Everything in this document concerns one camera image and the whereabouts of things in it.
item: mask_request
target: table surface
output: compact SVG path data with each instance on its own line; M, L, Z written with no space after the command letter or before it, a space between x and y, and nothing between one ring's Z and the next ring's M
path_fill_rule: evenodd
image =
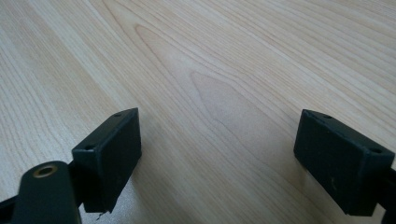
M396 3L0 1L0 201L108 116L138 107L143 157L83 223L379 223L297 162L303 108L396 146Z

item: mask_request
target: screw hole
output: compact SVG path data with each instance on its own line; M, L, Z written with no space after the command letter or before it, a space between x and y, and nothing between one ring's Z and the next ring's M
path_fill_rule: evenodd
M381 153L382 150L378 149L378 148L370 148L370 151L374 152L374 153Z
M56 167L54 165L47 165L47 166L44 166L44 167L41 167L41 168L35 170L35 172L33 173L33 176L35 178L42 178L42 177L52 175L57 170L58 170L58 167Z
M85 150L91 150L91 149L93 149L94 147L96 147L96 145L92 144L92 145L87 145L87 146L85 146L84 149L85 149Z

